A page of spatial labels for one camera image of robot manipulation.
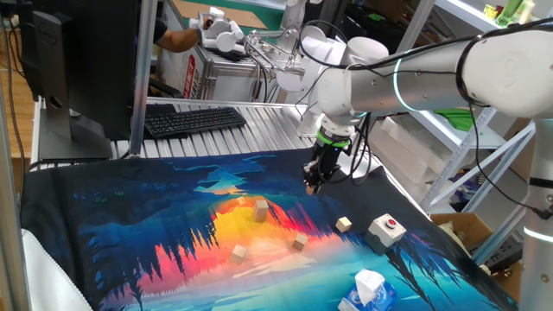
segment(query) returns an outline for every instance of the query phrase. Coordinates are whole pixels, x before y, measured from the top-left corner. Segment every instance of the blue tissue box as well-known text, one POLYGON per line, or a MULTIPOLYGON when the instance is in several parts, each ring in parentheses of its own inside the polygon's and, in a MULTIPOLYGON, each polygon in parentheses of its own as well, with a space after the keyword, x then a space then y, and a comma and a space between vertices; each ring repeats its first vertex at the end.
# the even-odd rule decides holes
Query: blue tissue box
POLYGON ((359 311, 388 311, 396 304, 397 301, 397 291, 394 287, 385 282, 382 285, 377 293, 376 297, 372 301, 366 304, 363 307, 359 295, 357 293, 357 285, 353 285, 352 289, 347 293, 347 295, 342 298, 342 302, 338 306, 338 309, 341 311, 350 311, 350 310, 359 310, 359 311))

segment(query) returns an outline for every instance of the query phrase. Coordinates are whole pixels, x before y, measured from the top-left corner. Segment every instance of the wooden block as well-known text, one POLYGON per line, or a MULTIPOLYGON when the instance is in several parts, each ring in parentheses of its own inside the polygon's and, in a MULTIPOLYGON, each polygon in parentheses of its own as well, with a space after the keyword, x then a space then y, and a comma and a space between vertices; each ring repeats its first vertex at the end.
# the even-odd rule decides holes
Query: wooden block
POLYGON ((253 209, 253 221, 264 222, 267 219, 267 213, 269 212, 269 204, 266 200, 256 201, 256 205, 253 209))
POLYGON ((232 250, 231 260, 235 264, 242 264, 246 251, 247 249, 244 246, 240 246, 237 244, 236 246, 234 246, 234 250, 232 250))
POLYGON ((338 222, 336 223, 336 228, 338 228, 340 232, 346 232, 351 227, 352 227, 352 222, 349 221, 347 217, 342 217, 338 219, 338 222))
POLYGON ((297 234, 297 237, 296 237, 296 240, 294 241, 294 243, 292 244, 292 247, 294 247, 295 249, 299 250, 299 251, 302 251, 303 250, 303 246, 305 246, 305 244, 308 242, 308 237, 304 236, 303 234, 301 233, 298 233, 297 234))

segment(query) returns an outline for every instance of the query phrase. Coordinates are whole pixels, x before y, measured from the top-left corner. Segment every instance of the emergency stop button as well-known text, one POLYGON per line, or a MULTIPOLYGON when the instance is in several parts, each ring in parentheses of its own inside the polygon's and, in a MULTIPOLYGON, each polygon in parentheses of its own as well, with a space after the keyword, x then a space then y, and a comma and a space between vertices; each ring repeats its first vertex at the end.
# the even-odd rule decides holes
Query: emergency stop button
POLYGON ((396 225, 397 225, 397 222, 396 220, 394 219, 388 219, 386 220, 386 226, 390 229, 395 229, 396 228, 396 225))

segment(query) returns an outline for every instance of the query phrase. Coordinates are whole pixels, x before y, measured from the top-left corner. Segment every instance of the white robot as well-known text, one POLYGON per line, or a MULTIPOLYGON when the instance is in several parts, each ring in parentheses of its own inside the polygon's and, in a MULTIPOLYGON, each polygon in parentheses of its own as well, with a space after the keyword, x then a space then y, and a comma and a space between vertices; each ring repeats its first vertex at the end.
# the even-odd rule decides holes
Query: white robot
POLYGON ((361 112, 423 111, 478 102, 514 117, 533 118, 536 151, 526 204, 521 310, 553 305, 553 27, 525 24, 374 60, 363 38, 348 43, 340 66, 326 70, 309 103, 322 119, 312 161, 303 166, 317 193, 340 168, 336 162, 361 112))
POLYGON ((221 52, 235 51, 245 54, 244 46, 237 44, 244 39, 244 33, 238 24, 225 18, 225 12, 215 7, 209 13, 198 13, 198 19, 191 18, 191 29, 199 29, 201 43, 205 48, 217 48, 221 52))

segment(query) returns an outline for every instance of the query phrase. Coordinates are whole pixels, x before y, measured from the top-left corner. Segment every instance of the black keyboard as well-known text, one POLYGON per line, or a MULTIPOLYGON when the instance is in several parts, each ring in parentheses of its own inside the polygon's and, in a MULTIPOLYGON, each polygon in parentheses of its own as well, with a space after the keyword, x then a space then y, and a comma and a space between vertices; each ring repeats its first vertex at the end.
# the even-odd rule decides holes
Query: black keyboard
POLYGON ((172 112, 146 116, 146 129, 154 138, 180 133, 196 133, 244 125, 245 120, 234 108, 172 112))

